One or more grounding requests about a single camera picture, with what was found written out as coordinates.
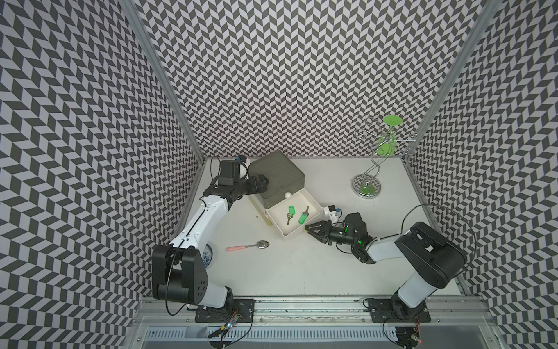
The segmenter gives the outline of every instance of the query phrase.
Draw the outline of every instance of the metal key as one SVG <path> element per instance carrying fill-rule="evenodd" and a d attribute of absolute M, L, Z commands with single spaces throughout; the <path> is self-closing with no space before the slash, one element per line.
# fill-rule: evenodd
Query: metal key
<path fill-rule="evenodd" d="M 306 211 L 304 211 L 304 212 L 302 213 L 302 215 L 300 216 L 299 224 L 303 224 L 304 221 L 306 220 L 306 217 L 308 217 L 308 209 L 309 209 L 309 208 L 310 208 L 310 206 L 306 206 Z"/>

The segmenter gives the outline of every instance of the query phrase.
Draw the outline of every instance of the metal spoon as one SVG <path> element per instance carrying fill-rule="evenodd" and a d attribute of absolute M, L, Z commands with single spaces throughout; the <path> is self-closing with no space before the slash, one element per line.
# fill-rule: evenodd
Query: metal spoon
<path fill-rule="evenodd" d="M 236 251 L 236 250 L 244 250 L 245 248 L 257 246 L 258 248 L 264 249 L 270 246 L 270 243 L 265 240 L 260 240 L 256 242 L 254 245 L 246 245 L 246 246 L 232 246 L 225 248 L 225 251 Z"/>

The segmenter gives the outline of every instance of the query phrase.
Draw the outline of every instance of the gray box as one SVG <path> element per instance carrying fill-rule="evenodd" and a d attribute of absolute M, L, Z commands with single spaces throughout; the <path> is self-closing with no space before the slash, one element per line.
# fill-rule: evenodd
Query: gray box
<path fill-rule="evenodd" d="M 267 209 L 285 199 L 285 193 L 296 193 L 304 188 L 305 175 L 281 150 L 250 163 L 250 176 L 263 174 L 270 180 L 264 193 L 256 194 Z"/>

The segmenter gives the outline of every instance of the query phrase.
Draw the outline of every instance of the white table surface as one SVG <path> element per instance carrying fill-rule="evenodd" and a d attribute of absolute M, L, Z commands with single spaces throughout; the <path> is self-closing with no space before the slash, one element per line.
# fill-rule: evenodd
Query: white table surface
<path fill-rule="evenodd" d="M 305 173 L 306 190 L 322 206 L 334 204 L 343 217 L 360 212 L 371 236 L 382 237 L 399 232 L 405 214 L 419 204 L 412 184 L 399 158 L 387 159 L 378 176 L 380 195 L 362 199 L 350 188 L 350 179 L 370 166 L 370 159 L 292 159 Z M 213 160 L 213 172 L 219 169 Z M 203 195 L 211 176 L 205 167 L 196 197 Z M 194 201 L 190 217 L 198 210 Z M 405 221 L 408 229 L 417 221 L 428 223 L 421 208 Z M 225 252 L 229 246 L 251 245 L 267 240 L 265 250 L 252 247 Z M 248 198 L 236 201 L 219 222 L 209 240 L 213 260 L 207 268 L 210 280 L 228 286 L 235 295 L 378 295 L 393 294 L 414 272 L 405 258 L 361 264 L 352 254 L 343 254 L 335 246 L 320 243 L 307 233 L 284 241 L 279 231 L 266 225 Z M 340 246 L 350 251 L 347 245 Z M 452 280 L 436 294 L 459 295 Z"/>

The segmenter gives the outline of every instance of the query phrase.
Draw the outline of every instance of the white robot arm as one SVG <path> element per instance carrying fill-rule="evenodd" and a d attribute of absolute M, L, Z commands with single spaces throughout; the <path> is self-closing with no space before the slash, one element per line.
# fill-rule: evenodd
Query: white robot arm
<path fill-rule="evenodd" d="M 215 227 L 243 195 L 265 192 L 263 175 L 248 176 L 249 160 L 238 156 L 223 160 L 216 176 L 200 199 L 192 219 L 169 245 L 155 246 L 152 254 L 152 290 L 156 299 L 222 308 L 232 302 L 232 291 L 208 280 L 201 251 Z"/>
<path fill-rule="evenodd" d="M 391 317 L 414 318 L 424 307 L 424 300 L 462 270 L 466 254 L 428 225 L 417 222 L 407 232 L 382 239 L 368 235 L 359 213 L 347 215 L 342 226 L 321 221 L 305 226 L 321 243 L 346 243 L 362 263 L 374 264 L 386 259 L 405 257 L 415 273 L 393 294 Z"/>

